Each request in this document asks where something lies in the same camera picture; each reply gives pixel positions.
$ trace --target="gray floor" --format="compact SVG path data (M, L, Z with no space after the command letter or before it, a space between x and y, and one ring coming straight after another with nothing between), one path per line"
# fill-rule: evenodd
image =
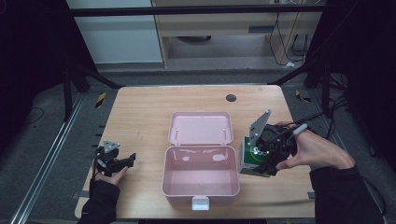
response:
M212 36L209 41L174 38L166 68L137 68L133 72L122 73L107 71L103 75L127 86L265 84L283 77L292 69L276 64L268 42L262 35ZM99 143L103 125L106 125L117 94L117 90L111 90L96 80L88 80L91 84L89 93L74 93L75 100L82 99L81 107L62 143L55 163L50 167L47 180L38 197L34 198L35 205L30 211L30 221L77 221L74 216L78 201L75 193L84 184L93 152ZM294 120L319 112L316 103L319 100L315 99L319 98L320 87L305 91L303 81L304 75L301 75L282 86ZM314 101L302 101L295 95L296 89L307 93ZM94 108L98 95L103 91L106 92L106 99L102 107ZM335 99L341 94L340 91L332 91L332 98ZM61 130L64 118L63 87L55 86L39 93L35 98L34 107L26 120L26 123L32 123L22 127L10 146L10 153L0 160L0 223L8 223L13 217ZM345 107L335 112L334 122L336 133L332 140L355 158L362 175L373 183L384 197L388 223L396 223L396 175L386 161L370 155L370 146L361 132L360 125ZM328 123L324 117L311 121L312 127L322 136L328 130ZM378 198L376 190L370 189ZM381 200L377 201L383 208ZM286 221L269 220L270 223ZM313 220L291 218L291 223L313 223Z

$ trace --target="person's arm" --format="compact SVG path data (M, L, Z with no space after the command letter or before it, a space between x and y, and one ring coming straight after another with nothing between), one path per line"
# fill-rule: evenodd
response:
M310 131L303 131L295 140L297 154L276 169L298 165L314 168L310 177L318 224L384 223L355 161L345 150Z
M91 198L82 207L78 224L108 224L117 219L118 184L127 170L128 167L124 167L112 177L101 173L95 176Z
M383 224L384 220L356 166L323 167L310 173L318 224Z

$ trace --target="white cabinet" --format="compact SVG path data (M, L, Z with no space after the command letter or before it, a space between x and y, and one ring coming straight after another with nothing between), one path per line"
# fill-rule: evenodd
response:
M151 7L150 0L67 0L70 8ZM98 67L162 63L153 16L75 17Z

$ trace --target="wooden table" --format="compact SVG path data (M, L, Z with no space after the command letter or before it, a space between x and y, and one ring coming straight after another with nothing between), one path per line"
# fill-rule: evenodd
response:
M234 94L236 101L226 96ZM173 208L162 193L164 152L171 115L177 111L226 111L230 113L234 140L239 150L248 126L271 109L269 123L291 120L278 86L177 86L125 87L120 89L109 115L103 140L120 143L119 159L136 152L134 167L120 183L118 218L278 218L314 217L309 167L278 172L276 176L240 175L240 192L230 206L191 211ZM89 189L91 171L84 190ZM87 198L79 198L75 214L80 217Z

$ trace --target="small dark object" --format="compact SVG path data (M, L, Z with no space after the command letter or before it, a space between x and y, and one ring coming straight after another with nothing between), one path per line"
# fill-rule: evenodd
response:
M226 99L228 102L234 102L234 101L236 101L236 96L235 96L234 94L228 94L228 95L225 97L225 99Z

